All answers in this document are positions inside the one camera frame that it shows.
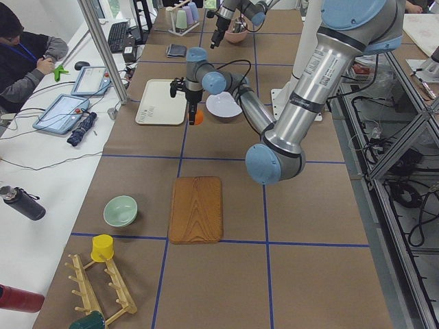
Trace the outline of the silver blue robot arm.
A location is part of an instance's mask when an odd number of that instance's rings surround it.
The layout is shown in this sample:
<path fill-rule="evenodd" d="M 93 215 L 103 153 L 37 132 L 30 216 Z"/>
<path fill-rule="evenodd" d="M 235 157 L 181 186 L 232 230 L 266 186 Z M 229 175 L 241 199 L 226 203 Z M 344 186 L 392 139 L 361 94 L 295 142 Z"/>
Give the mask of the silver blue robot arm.
<path fill-rule="evenodd" d="M 218 8 L 208 10 L 206 18 L 215 20 L 210 48 L 219 47 L 226 32 L 235 22 L 247 21 L 246 32 L 295 32 L 305 20 L 313 1 L 222 1 Z"/>
<path fill-rule="evenodd" d="M 404 1 L 311 1 L 305 26 L 316 35 L 303 72 L 279 118 L 271 115 L 242 75 L 216 69 L 201 47 L 188 49 L 182 89 L 194 117 L 203 92 L 230 93 L 240 105 L 260 141 L 246 153 L 249 176 L 260 184 L 274 184 L 297 176 L 305 167 L 301 141 L 335 92 L 354 59 L 400 46 Z"/>

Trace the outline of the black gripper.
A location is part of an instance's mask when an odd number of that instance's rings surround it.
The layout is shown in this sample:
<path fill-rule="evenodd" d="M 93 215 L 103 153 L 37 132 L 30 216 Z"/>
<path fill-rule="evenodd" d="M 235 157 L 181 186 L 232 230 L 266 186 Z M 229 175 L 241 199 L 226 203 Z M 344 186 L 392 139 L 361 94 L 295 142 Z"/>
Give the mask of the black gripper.
<path fill-rule="evenodd" d="M 217 15 L 216 30 L 214 31 L 211 38 L 211 45 L 210 45 L 211 49 L 219 47 L 222 41 L 222 34 L 226 30 L 227 30 L 227 18 L 224 18 L 221 15 Z"/>
<path fill-rule="evenodd" d="M 198 110 L 198 103 L 202 101 L 203 89 L 190 90 L 186 89 L 185 98 L 189 102 L 188 105 L 188 122 L 189 125 L 194 125 L 196 120 L 196 114 Z"/>

